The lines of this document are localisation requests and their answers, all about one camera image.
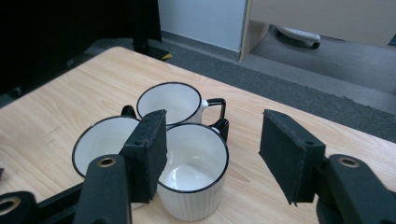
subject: black mug handle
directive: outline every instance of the black mug handle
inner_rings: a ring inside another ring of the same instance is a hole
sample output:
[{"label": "black mug handle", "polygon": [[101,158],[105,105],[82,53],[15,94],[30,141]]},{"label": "black mug handle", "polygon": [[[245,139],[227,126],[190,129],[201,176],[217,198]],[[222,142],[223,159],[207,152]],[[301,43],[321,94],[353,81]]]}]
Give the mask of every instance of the black mug handle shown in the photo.
[{"label": "black mug handle", "polygon": [[219,119],[209,127],[216,129],[224,142],[227,143],[228,131],[230,129],[230,122],[227,119]]},{"label": "black mug handle", "polygon": [[137,119],[136,113],[134,112],[134,107],[131,106],[131,105],[125,105],[122,108],[121,115],[122,116],[129,116],[129,117],[132,117],[134,119]]},{"label": "black mug handle", "polygon": [[221,110],[220,110],[220,119],[224,119],[225,116],[225,100],[223,98],[213,98],[213,99],[208,99],[207,101],[207,106],[212,106],[212,105],[221,105]]}]

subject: enamel mug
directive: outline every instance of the enamel mug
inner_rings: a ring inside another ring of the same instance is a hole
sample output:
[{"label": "enamel mug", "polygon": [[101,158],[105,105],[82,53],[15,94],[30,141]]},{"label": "enamel mug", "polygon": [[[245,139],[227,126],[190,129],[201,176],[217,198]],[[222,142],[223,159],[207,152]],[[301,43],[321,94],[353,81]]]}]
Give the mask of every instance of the enamel mug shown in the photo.
[{"label": "enamel mug", "polygon": [[219,206],[229,161],[220,133],[227,133],[228,126],[227,119],[220,119],[213,127],[183,123],[166,131],[167,163],[157,192],[172,216],[195,221]]},{"label": "enamel mug", "polygon": [[[73,148],[72,162],[76,172],[85,177],[91,161],[100,156],[119,154],[138,123],[134,109],[126,105],[120,116],[102,119],[91,125]],[[135,209],[141,205],[132,203],[131,207]]]},{"label": "enamel mug", "polygon": [[224,119],[226,102],[222,98],[203,100],[193,86],[182,82],[165,82],[146,90],[138,99],[136,110],[140,118],[152,111],[166,110],[166,125],[183,122],[202,123],[202,113],[212,105],[221,105]]}]

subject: white mug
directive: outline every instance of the white mug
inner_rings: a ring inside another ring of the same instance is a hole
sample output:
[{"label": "white mug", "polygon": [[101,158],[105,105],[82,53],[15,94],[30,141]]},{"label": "white mug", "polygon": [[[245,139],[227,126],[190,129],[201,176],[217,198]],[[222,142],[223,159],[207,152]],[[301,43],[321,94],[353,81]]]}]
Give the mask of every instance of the white mug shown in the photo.
[{"label": "white mug", "polygon": [[152,111],[166,110],[166,125],[183,122],[202,123],[202,113],[212,105],[221,105],[224,119],[226,103],[222,98],[203,100],[193,86],[182,82],[164,82],[146,90],[138,99],[136,110],[140,118]]},{"label": "white mug", "polygon": [[[94,123],[79,137],[73,148],[72,162],[76,172],[85,177],[91,161],[100,156],[119,154],[138,123],[134,109],[129,105],[122,109],[120,116]],[[135,209],[141,205],[143,203],[132,203],[131,207]]]},{"label": "white mug", "polygon": [[[217,124],[228,132],[227,119]],[[223,191],[229,161],[225,140],[214,127],[183,123],[166,131],[166,142],[167,163],[157,188],[165,209],[185,221],[208,217]]]}]

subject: caster wheel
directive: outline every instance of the caster wheel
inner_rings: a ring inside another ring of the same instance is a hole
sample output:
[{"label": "caster wheel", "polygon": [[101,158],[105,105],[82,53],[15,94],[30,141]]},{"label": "caster wheel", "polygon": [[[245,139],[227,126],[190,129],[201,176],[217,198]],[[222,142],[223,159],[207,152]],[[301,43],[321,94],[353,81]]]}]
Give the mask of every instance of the caster wheel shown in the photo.
[{"label": "caster wheel", "polygon": [[312,49],[317,49],[320,46],[320,43],[314,43],[312,45]]}]

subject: wooden table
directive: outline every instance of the wooden table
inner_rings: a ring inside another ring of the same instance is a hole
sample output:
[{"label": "wooden table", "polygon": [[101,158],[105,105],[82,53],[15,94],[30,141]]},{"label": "wooden table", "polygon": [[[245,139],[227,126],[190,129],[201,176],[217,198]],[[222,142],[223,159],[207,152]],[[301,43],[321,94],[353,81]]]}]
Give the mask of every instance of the wooden table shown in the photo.
[{"label": "wooden table", "polygon": [[[396,190],[396,145],[279,104],[208,77],[114,48],[0,109],[0,194],[33,192],[40,202],[83,179],[72,165],[78,137],[100,119],[135,106],[146,89],[165,81],[186,82],[204,98],[227,101],[230,165],[224,194],[212,216],[198,223],[318,223],[314,203],[289,205],[259,156],[262,112],[286,113],[327,145],[327,156],[347,154],[365,161],[383,183]],[[208,124],[218,108],[204,112]],[[158,195],[133,211],[134,223],[181,223]]]}]

